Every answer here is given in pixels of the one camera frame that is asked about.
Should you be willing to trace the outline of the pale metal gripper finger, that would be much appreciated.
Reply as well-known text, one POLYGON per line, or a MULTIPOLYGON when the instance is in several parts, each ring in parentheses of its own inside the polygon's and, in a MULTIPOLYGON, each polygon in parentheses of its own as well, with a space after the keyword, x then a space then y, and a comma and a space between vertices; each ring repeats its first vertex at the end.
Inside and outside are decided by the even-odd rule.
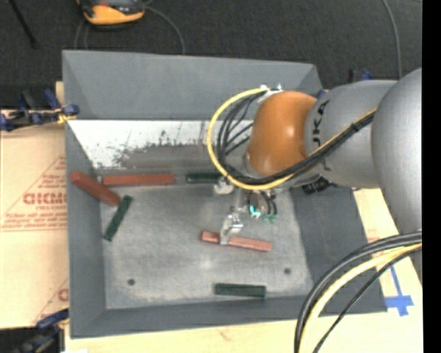
POLYGON ((224 218, 220 229, 220 233, 219 233, 220 245, 226 245, 229 242, 231 228, 232 228, 232 215, 228 214, 224 218))
POLYGON ((232 223, 231 223, 231 234, 232 235, 238 235, 242 228, 244 227, 243 221, 242 221, 242 209, 239 209, 237 207, 232 208, 232 223))

